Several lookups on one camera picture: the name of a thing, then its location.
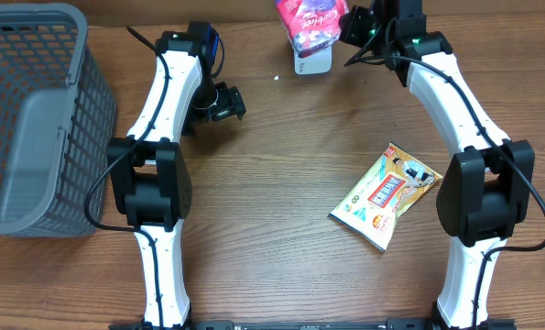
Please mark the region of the red purple tissue pack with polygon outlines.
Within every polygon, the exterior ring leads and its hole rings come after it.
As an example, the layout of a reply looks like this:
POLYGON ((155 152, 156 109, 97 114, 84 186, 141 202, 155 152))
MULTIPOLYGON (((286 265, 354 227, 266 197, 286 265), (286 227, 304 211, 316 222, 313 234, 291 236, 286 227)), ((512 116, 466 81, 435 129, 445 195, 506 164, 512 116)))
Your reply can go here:
POLYGON ((325 50, 338 40, 340 18, 349 13, 345 0, 277 0, 276 9, 300 58, 325 50))

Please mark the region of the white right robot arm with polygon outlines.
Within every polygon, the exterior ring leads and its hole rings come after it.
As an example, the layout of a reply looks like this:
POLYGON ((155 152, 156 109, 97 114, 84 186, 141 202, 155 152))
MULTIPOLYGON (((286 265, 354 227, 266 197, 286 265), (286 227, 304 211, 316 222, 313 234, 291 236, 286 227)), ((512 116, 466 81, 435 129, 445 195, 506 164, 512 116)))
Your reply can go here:
MULTIPOLYGON (((385 65, 427 110, 451 157, 437 199, 437 215, 450 237, 443 289, 426 319, 389 319, 389 329, 513 329, 491 319, 487 296, 497 258, 524 221, 534 199, 535 154, 513 141, 486 114, 465 82, 453 49, 440 31, 429 32, 420 1, 356 5, 339 20, 340 40, 356 46, 348 61, 385 65)), ((531 251, 545 248, 545 238, 531 251)))

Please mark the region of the yellow snack bag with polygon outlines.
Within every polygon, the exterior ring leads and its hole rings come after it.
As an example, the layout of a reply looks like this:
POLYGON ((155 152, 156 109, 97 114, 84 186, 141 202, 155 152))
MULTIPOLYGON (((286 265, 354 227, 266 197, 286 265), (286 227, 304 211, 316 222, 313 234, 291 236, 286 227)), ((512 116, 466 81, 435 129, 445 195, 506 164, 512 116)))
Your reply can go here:
POLYGON ((330 216, 384 252, 398 219, 442 176, 390 143, 330 216))

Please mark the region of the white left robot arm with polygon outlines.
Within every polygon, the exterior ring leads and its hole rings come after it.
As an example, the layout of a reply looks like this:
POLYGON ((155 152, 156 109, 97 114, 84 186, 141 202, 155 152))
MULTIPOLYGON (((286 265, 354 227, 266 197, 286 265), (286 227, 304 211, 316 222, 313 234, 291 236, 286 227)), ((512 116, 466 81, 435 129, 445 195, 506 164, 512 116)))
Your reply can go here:
POLYGON ((144 107, 126 137, 113 137, 106 148, 107 167, 84 200, 88 222, 93 194, 109 179, 123 231, 135 236, 146 286, 146 310, 136 329, 191 328, 191 301, 185 289, 181 234, 191 209, 191 176, 180 139, 197 123, 242 118, 246 108, 237 87, 215 82, 224 61, 224 45, 207 22, 192 21, 184 32, 165 31, 150 42, 129 33, 156 56, 156 71, 144 107))

